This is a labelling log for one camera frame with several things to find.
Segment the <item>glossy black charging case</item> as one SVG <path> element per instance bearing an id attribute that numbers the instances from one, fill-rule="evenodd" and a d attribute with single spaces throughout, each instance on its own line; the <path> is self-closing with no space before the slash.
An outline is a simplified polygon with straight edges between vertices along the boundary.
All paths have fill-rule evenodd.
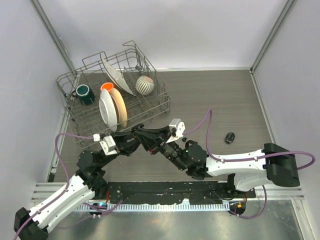
<path id="1" fill-rule="evenodd" d="M 131 128 L 131 133 L 134 139 L 136 139 L 139 134 L 144 133 L 144 126 L 144 124 L 139 123 Z"/>

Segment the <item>dusty black oval case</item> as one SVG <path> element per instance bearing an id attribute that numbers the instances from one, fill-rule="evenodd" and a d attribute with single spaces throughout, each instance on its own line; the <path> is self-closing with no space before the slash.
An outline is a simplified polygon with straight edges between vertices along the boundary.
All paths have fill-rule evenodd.
<path id="1" fill-rule="evenodd" d="M 224 142 L 228 145 L 232 144 L 235 140 L 236 135 L 233 132 L 229 132 L 225 138 L 224 138 Z"/>

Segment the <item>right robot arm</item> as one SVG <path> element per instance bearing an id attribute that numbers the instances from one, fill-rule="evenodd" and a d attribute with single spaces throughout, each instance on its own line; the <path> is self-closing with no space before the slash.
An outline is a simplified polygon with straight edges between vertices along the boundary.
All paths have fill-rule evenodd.
<path id="1" fill-rule="evenodd" d="M 161 153 L 179 170 L 196 180 L 227 175 L 226 193 L 233 198 L 252 188 L 274 184 L 279 187 L 300 186 L 298 168 L 293 154 L 280 155 L 283 148 L 266 143 L 263 149 L 231 154 L 209 155 L 195 141 L 181 149 L 176 140 L 183 137 L 183 122 L 159 129 L 138 128 L 133 135 L 152 155 Z"/>

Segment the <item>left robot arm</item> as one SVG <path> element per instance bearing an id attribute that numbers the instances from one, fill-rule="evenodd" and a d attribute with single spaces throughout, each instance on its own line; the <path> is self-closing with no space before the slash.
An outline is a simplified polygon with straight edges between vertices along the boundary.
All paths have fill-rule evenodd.
<path id="1" fill-rule="evenodd" d="M 102 199 L 108 190 L 102 168 L 120 155 L 131 155 L 140 145 L 130 131 L 94 134 L 88 139 L 100 143 L 101 151 L 85 150 L 80 153 L 79 169 L 73 176 L 66 177 L 66 184 L 31 209 L 22 207 L 16 212 L 15 240 L 46 240 L 77 207 L 93 198 Z"/>

